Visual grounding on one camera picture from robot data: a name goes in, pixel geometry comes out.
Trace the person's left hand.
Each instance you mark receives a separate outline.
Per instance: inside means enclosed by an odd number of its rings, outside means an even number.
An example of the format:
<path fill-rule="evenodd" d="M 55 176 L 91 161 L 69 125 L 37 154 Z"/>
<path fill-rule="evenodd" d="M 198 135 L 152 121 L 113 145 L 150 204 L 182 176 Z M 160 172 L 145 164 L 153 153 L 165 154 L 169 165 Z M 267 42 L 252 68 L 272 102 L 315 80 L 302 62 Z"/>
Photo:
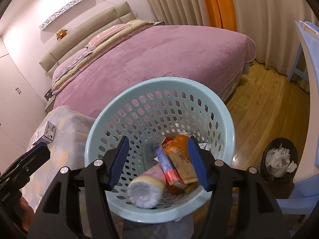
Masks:
<path fill-rule="evenodd" d="M 15 220 L 18 222 L 15 223 L 15 226 L 20 231 L 28 232 L 35 214 L 33 208 L 24 197 L 21 197 L 14 205 L 14 212 L 16 214 Z"/>

